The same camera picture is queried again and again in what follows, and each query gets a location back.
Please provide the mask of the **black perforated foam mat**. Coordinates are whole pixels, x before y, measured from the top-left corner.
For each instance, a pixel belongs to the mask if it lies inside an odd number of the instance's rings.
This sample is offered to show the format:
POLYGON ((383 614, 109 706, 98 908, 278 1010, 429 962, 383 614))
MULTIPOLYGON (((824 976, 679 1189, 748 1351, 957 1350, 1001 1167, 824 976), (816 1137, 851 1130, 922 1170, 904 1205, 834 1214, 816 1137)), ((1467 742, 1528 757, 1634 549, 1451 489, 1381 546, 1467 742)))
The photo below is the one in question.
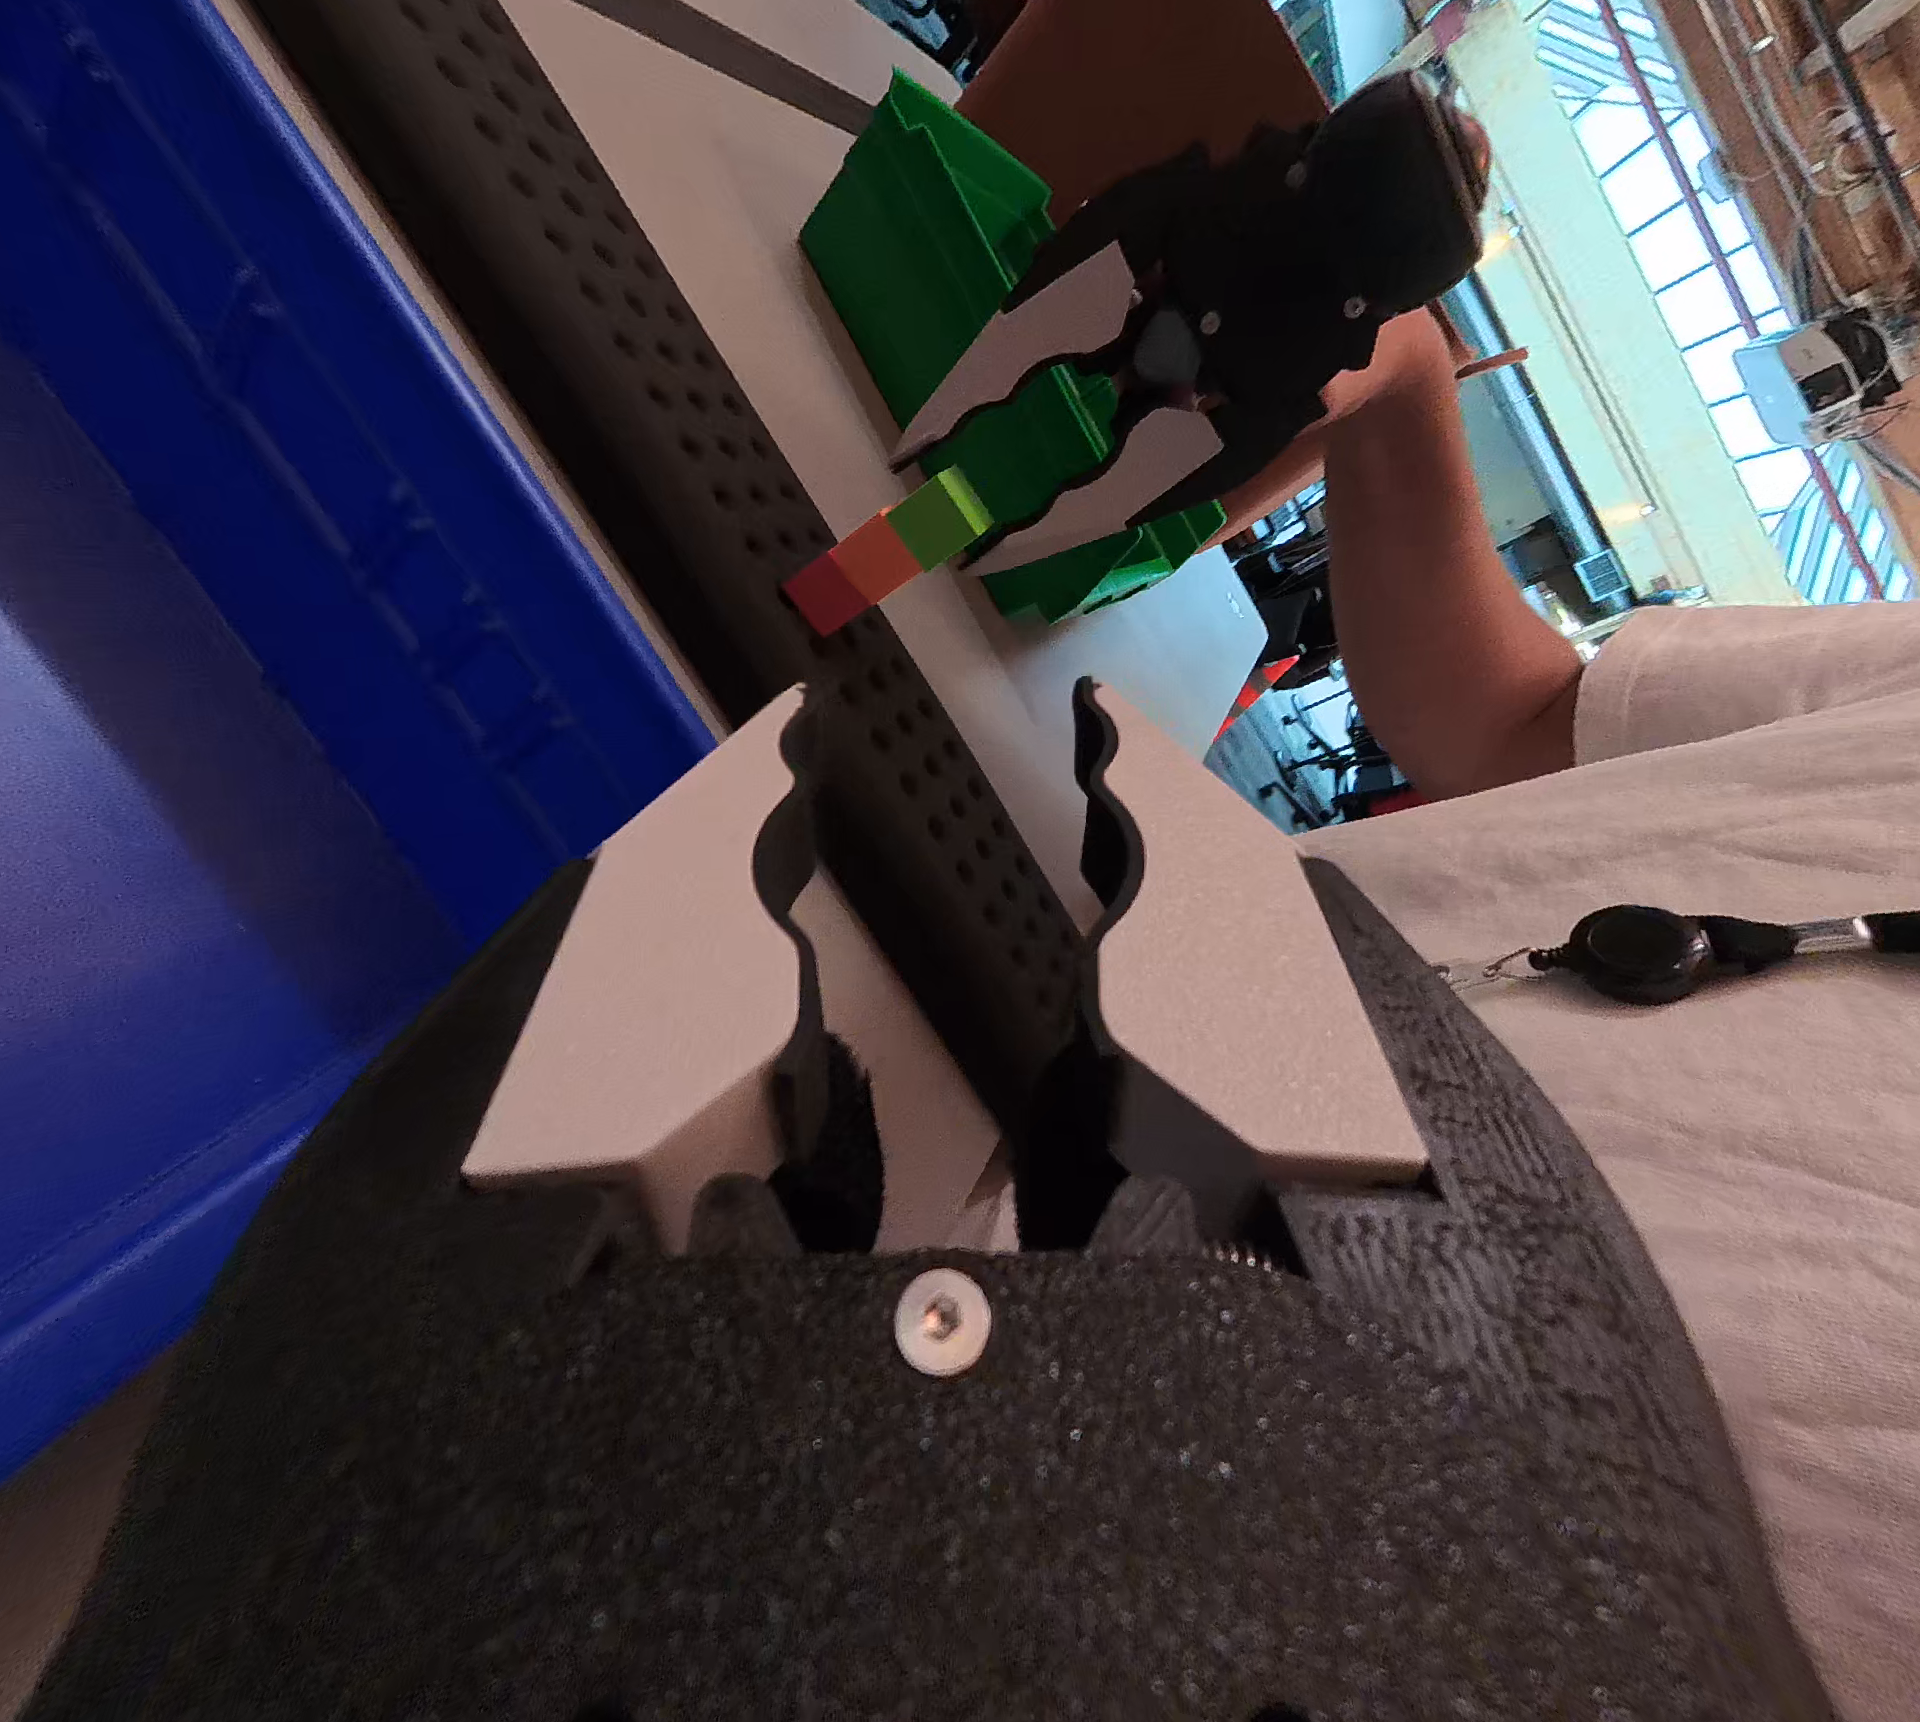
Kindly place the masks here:
POLYGON ((800 441, 772 430, 789 322, 824 335, 780 247, 772 302, 722 290, 740 335, 689 295, 602 143, 640 149, 695 249, 722 244, 722 185, 654 110, 671 50, 583 0, 247 0, 397 221, 541 456, 727 721, 807 685, 820 740, 822 950, 858 939, 904 989, 903 1053, 872 1073, 881 1244, 1019 1245, 1012 1148, 1069 1035, 1080 931, 884 616, 820 635, 780 591, 830 539, 800 441))

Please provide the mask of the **green wooden block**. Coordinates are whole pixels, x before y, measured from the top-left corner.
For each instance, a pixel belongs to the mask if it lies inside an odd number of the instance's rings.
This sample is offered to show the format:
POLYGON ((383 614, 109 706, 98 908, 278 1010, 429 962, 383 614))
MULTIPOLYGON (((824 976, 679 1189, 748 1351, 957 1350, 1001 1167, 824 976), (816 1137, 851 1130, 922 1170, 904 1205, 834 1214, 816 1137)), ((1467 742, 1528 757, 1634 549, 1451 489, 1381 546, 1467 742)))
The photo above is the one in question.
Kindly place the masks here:
POLYGON ((971 555, 1002 524, 969 474, 947 466, 884 511, 887 528, 922 571, 971 555))

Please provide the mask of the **green plastic bin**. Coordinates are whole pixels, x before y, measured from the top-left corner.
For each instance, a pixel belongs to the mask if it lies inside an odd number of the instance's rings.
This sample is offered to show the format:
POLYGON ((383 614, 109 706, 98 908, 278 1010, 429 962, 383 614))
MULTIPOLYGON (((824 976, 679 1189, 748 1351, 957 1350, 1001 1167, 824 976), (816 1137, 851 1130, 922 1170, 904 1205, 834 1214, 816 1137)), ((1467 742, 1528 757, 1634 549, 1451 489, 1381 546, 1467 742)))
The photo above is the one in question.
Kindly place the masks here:
MULTIPOLYGON (((799 241, 900 423, 922 412, 1050 239, 1048 205, 1041 174, 920 79, 892 72, 799 241)), ((1118 417, 1110 376, 1053 366, 1011 401, 973 412, 904 474, 917 487, 954 468, 999 524, 973 543, 984 553, 1110 462, 1118 417)), ((1169 580, 1224 515, 1221 501, 1200 501, 982 582, 1005 617, 1059 623, 1169 580)))

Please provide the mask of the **brown cardboard board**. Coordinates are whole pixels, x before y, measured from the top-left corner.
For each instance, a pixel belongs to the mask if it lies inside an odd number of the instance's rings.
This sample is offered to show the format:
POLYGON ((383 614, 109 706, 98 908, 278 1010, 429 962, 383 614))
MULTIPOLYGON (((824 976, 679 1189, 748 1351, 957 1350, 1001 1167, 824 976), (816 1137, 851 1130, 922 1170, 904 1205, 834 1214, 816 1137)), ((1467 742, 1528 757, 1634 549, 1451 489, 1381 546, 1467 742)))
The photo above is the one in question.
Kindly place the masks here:
POLYGON ((1050 191, 1055 224, 1127 174, 1331 101, 1271 0, 1024 0, 958 112, 1050 191))

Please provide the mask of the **black badge reel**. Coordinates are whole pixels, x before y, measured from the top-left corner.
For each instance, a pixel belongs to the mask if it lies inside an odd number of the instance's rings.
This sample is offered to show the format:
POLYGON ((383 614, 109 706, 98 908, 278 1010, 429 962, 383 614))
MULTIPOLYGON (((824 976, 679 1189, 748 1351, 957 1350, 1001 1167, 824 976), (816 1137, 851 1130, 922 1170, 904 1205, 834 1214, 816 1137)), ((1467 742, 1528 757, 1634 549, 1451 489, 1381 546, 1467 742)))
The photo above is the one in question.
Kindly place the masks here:
POLYGON ((1615 904, 1578 918, 1564 942, 1435 969, 1455 989, 1560 978, 1619 1003, 1654 1008, 1813 957, 1916 954, 1916 910, 1772 922, 1615 904))

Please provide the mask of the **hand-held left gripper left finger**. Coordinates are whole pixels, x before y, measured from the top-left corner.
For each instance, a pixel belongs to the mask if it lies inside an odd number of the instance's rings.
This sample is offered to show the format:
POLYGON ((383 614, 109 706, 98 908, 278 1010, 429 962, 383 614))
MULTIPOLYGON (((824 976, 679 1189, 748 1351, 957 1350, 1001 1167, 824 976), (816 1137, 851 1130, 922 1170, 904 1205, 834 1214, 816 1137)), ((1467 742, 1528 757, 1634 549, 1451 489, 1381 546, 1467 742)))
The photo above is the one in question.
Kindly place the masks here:
POLYGON ((828 1029, 796 918, 819 720, 779 693, 588 861, 463 1161, 475 1188, 593 1183, 689 1250, 710 1181, 772 1188, 800 1244, 872 1252, 872 1084, 828 1029))

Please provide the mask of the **blue plastic bin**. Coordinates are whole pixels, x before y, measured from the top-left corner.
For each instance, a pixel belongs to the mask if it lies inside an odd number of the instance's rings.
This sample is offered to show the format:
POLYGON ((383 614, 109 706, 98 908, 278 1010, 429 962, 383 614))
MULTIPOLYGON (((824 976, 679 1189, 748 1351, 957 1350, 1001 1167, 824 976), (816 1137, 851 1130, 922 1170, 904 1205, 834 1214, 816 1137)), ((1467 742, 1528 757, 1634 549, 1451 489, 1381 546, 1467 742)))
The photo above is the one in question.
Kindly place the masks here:
POLYGON ((212 0, 2 0, 2 1465, 713 747, 212 0))

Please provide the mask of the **orange wooden block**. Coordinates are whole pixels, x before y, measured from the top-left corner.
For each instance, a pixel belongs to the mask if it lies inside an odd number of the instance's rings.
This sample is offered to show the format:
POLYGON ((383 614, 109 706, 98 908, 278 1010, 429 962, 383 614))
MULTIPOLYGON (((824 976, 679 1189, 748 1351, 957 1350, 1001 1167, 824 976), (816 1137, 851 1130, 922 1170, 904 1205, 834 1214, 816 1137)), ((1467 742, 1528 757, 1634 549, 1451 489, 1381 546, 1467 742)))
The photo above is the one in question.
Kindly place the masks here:
POLYGON ((841 537, 830 553, 838 576, 848 582, 860 606, 879 606, 895 591, 917 582, 926 569, 900 533, 892 511, 879 511, 841 537))

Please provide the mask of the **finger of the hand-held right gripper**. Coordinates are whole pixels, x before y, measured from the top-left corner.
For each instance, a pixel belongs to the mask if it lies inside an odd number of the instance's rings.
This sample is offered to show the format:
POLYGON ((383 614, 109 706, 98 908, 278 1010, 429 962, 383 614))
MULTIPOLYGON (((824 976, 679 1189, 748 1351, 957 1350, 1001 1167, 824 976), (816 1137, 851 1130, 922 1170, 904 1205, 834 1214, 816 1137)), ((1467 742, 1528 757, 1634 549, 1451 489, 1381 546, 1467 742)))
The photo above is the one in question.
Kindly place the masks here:
POLYGON ((1123 441, 1107 400, 1033 400, 974 417, 957 464, 993 530, 958 561, 976 580, 1163 580, 1223 521, 1218 499, 1170 495, 1221 440, 1185 409, 1145 415, 1123 441))
POLYGON ((976 414, 1001 409, 1055 366, 1128 366, 1140 340, 1140 276, 1123 241, 1107 241, 1053 281, 1002 307, 932 387, 892 446, 906 472, 976 414))

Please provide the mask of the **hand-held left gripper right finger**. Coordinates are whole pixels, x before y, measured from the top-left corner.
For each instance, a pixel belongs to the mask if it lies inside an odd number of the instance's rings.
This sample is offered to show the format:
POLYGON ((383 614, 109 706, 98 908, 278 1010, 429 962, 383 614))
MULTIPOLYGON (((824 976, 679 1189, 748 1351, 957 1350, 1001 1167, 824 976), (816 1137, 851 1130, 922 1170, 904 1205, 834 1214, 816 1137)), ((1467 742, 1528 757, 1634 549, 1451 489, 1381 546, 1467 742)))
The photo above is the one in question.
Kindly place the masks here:
POLYGON ((1124 1181, 1209 1242, 1286 1191, 1429 1191, 1429 1140, 1307 857, 1117 685, 1071 695, 1096 916, 1021 1126, 1021 1250, 1078 1252, 1124 1181))

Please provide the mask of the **person's right forearm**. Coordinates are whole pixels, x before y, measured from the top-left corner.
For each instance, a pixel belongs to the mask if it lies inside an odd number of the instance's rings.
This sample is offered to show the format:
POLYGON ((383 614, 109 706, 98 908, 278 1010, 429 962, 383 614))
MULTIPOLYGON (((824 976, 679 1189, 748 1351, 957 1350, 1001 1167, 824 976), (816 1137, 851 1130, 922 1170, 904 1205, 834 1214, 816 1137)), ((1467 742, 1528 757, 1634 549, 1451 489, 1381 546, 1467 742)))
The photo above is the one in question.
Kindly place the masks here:
POLYGON ((1575 766, 1576 647, 1488 528, 1453 343, 1392 318, 1303 435, 1322 466, 1332 619, 1361 720, 1429 800, 1575 766))

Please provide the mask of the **red wooden block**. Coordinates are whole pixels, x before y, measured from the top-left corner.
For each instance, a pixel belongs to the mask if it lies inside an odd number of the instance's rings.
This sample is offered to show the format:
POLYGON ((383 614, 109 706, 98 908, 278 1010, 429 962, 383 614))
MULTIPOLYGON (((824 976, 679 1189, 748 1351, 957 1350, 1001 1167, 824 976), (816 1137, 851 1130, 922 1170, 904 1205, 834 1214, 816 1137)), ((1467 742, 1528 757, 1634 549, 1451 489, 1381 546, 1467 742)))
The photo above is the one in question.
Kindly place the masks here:
POLYGON ((872 598, 848 574, 834 549, 814 555, 782 580, 780 593, 807 629, 819 638, 838 634, 872 606, 872 598))

